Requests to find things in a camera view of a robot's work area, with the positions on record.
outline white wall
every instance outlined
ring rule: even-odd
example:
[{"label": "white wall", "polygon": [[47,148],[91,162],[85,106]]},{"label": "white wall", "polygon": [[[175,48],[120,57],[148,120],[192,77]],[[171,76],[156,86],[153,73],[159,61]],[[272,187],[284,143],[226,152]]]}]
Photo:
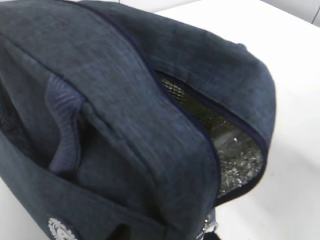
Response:
[{"label": "white wall", "polygon": [[315,17],[320,0],[262,0],[309,23]]},{"label": "white wall", "polygon": [[313,24],[320,27],[320,13],[316,16]]}]

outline zipper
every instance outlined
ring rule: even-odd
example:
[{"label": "zipper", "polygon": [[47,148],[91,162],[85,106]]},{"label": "zipper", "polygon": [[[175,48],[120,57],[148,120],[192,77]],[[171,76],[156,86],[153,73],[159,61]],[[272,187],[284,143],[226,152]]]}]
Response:
[{"label": "zipper", "polygon": [[251,189],[253,189],[258,184],[258,182],[261,180],[261,178],[264,175],[264,172],[266,170],[268,148],[267,148],[267,144],[266,144],[265,140],[250,125],[248,125],[246,122],[241,120],[234,113],[227,110],[224,106],[208,99],[206,96],[202,95],[198,91],[195,91],[192,87],[190,87],[186,83],[182,82],[181,80],[179,80],[175,77],[172,77],[171,75],[168,75],[166,73],[163,73],[161,71],[157,71],[157,72],[161,76],[163,76],[165,79],[170,80],[173,84],[177,85],[179,88],[184,90],[190,96],[199,100],[204,106],[211,109],[215,113],[221,115],[227,121],[233,123],[237,128],[242,130],[244,133],[248,134],[255,141],[255,143],[258,145],[258,147],[261,151],[261,155],[263,158],[263,166],[261,168],[261,171],[258,173],[258,175],[256,177],[254,177],[252,180],[250,180],[247,184],[230,191],[229,193],[227,193],[226,195],[223,195],[220,198],[217,198],[215,207],[218,205],[224,204],[226,202],[229,202],[233,199],[236,199],[236,198],[246,194]]}]

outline white logo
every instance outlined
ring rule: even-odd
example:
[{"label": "white logo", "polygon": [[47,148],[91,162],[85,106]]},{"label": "white logo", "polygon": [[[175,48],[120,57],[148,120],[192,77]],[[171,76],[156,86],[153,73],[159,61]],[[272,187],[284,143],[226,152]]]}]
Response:
[{"label": "white logo", "polygon": [[49,218],[48,226],[55,240],[77,240],[71,230],[67,229],[61,221],[53,217]]}]

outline navy blue bag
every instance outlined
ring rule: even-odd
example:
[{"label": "navy blue bag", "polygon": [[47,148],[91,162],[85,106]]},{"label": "navy blue bag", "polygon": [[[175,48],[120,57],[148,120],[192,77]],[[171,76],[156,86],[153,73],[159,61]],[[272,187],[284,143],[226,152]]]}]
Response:
[{"label": "navy blue bag", "polygon": [[0,177],[52,240],[218,239],[275,111],[241,44],[119,3],[0,3]]}]

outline lunch bag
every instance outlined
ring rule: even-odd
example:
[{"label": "lunch bag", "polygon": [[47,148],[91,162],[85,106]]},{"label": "lunch bag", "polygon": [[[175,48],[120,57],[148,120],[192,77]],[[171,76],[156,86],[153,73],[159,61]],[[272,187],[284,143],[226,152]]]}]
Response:
[{"label": "lunch bag", "polygon": [[0,3],[0,177],[52,240],[218,239],[275,86],[242,44],[119,3]]}]

